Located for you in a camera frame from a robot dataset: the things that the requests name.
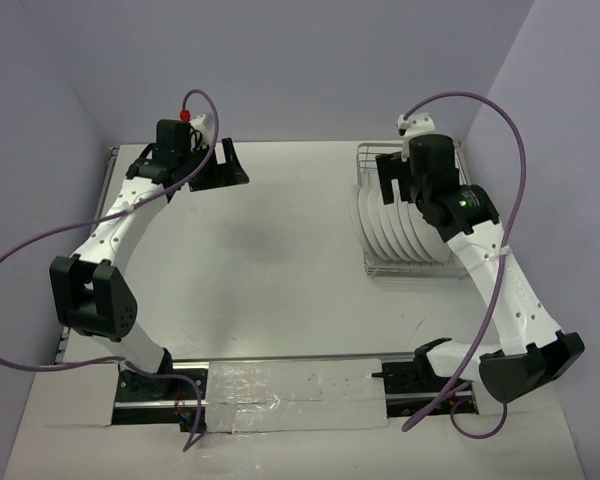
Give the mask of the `grey rim red character plate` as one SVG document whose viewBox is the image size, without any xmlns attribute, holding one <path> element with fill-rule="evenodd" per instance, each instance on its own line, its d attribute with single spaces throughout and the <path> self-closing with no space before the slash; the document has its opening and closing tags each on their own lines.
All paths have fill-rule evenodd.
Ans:
<svg viewBox="0 0 600 480">
<path fill-rule="evenodd" d="M 375 255 L 383 260 L 389 260 L 389 256 L 386 254 L 386 251 L 381 246 L 375 231 L 373 229 L 373 225 L 371 223 L 371 216 L 368 208 L 368 198 L 369 198 L 369 189 L 366 187 L 361 187 L 358 192 L 358 210 L 359 216 L 362 223 L 363 232 L 367 238 L 368 243 L 372 247 Z"/>
</svg>

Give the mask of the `green red ring plate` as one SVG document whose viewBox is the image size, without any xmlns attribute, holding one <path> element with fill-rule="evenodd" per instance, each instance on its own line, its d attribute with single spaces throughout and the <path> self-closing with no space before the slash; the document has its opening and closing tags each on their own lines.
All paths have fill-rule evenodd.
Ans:
<svg viewBox="0 0 600 480">
<path fill-rule="evenodd" d="M 393 225 L 392 225 L 390 217 L 389 217 L 389 213 L 382 201 L 380 201 L 378 203 L 377 209 L 378 209 L 378 215 L 380 218 L 380 223 L 382 225 L 382 229 L 385 233 L 385 236 L 386 236 L 389 244 L 392 246 L 392 248 L 395 250 L 397 255 L 402 260 L 404 260 L 404 261 L 409 260 L 410 257 L 407 255 L 407 252 L 403 249 L 402 245 L 400 244 L 400 242 L 398 241 L 398 239 L 395 235 L 395 232 L 393 230 Z"/>
<path fill-rule="evenodd" d="M 400 259 L 400 257 L 398 256 L 397 252 L 394 250 L 394 248 L 389 243 L 389 241 L 384 233 L 384 230 L 382 228 L 380 217 L 379 217 L 379 212 L 377 209 L 377 196 L 373 192 L 369 192 L 369 196 L 368 196 L 368 200 L 367 200 L 367 208 L 369 211 L 372 228 L 373 228 L 374 234 L 377 238 L 379 245 L 381 246 L 381 248 L 383 249 L 383 251 L 385 252 L 386 256 L 389 259 L 398 261 Z"/>
<path fill-rule="evenodd" d="M 413 248 L 411 242 L 409 241 L 408 237 L 405 234 L 405 231 L 403 229 L 400 217 L 399 217 L 399 212 L 397 209 L 397 205 L 395 203 L 389 204 L 385 206 L 388 214 L 389 214 L 389 218 L 390 218 L 390 222 L 394 231 L 394 235 L 396 236 L 396 239 L 398 240 L 399 244 L 401 245 L 401 248 L 405 251 L 405 253 L 411 258 L 412 261 L 421 261 L 422 257 L 416 252 L 416 250 Z"/>
</svg>

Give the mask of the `green lettered rim plate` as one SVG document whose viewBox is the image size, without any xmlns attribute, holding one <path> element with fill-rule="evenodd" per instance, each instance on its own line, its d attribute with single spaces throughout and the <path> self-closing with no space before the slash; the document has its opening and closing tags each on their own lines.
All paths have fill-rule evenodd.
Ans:
<svg viewBox="0 0 600 480">
<path fill-rule="evenodd" d="M 429 225 L 416 207 L 409 208 L 413 229 L 427 254 L 438 263 L 445 263 L 451 258 L 451 250 L 442 241 L 438 231 Z"/>
<path fill-rule="evenodd" d="M 405 234 L 408 237 L 409 241 L 411 242 L 413 248 L 422 257 L 422 261 L 432 262 L 433 258 L 429 255 L 429 253 L 423 247 L 422 243 L 420 242 L 420 240 L 413 228 L 413 224 L 412 224 L 411 217 L 409 214 L 408 204 L 399 202 L 397 205 L 397 209 L 399 212 L 399 217 L 400 217 L 403 229 L 405 231 Z"/>
</svg>

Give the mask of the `orange sunburst pattern plate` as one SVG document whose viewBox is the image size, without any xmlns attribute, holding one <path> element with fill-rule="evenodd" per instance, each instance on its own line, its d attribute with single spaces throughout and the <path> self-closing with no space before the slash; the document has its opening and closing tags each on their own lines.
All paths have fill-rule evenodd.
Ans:
<svg viewBox="0 0 600 480">
<path fill-rule="evenodd" d="M 349 189 L 348 194 L 348 205 L 349 205 L 349 214 L 352 222 L 354 233 L 358 239 L 359 244 L 361 245 L 363 251 L 369 255 L 373 255 L 375 251 L 371 246 L 368 238 L 365 234 L 364 227 L 361 221 L 360 213 L 359 213 L 359 204 L 358 204 L 358 195 L 360 188 L 357 185 L 353 185 Z"/>
</svg>

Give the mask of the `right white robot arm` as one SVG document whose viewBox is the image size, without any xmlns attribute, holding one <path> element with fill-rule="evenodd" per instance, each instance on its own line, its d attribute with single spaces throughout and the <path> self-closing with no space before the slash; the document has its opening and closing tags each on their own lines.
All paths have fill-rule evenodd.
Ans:
<svg viewBox="0 0 600 480">
<path fill-rule="evenodd" d="M 449 338 L 425 344 L 416 351 L 416 383 L 435 391 L 457 375 L 509 404 L 560 378 L 582 355 L 584 342 L 544 308 L 505 242 L 486 191 L 462 183 L 453 140 L 426 134 L 411 139 L 408 148 L 407 154 L 377 156 L 382 200 L 415 207 L 435 229 L 469 274 L 499 338 L 495 347 Z"/>
</svg>

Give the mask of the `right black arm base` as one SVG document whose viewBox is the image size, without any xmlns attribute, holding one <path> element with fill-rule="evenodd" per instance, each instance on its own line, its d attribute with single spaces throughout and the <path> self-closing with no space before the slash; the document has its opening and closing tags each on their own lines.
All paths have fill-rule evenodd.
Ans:
<svg viewBox="0 0 600 480">
<path fill-rule="evenodd" d="M 406 418 L 433 400 L 448 381 L 433 372 L 424 354 L 382 355 L 371 376 L 384 385 L 388 418 Z"/>
</svg>

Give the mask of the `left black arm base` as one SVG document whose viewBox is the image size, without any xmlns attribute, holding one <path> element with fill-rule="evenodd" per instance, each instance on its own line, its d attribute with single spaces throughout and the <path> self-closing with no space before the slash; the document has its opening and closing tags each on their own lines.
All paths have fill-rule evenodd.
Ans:
<svg viewBox="0 0 600 480">
<path fill-rule="evenodd" d="M 194 426 L 197 396 L 184 380 L 152 380 L 118 368 L 111 423 L 117 426 L 177 425 L 189 433 Z"/>
</svg>

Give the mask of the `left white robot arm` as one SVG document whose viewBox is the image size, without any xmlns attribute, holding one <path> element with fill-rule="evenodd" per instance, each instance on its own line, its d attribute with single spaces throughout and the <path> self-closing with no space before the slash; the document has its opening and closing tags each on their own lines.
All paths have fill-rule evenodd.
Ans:
<svg viewBox="0 0 600 480">
<path fill-rule="evenodd" d="M 168 352 L 137 324 L 138 302 L 124 273 L 151 222 L 182 187 L 196 192 L 248 183 L 231 139 L 222 139 L 225 160 L 218 161 L 216 123 L 211 113 L 187 112 L 159 121 L 155 141 L 128 167 L 105 221 L 49 268 L 60 324 L 143 370 L 140 387 L 157 399 L 174 390 L 176 375 Z"/>
</svg>

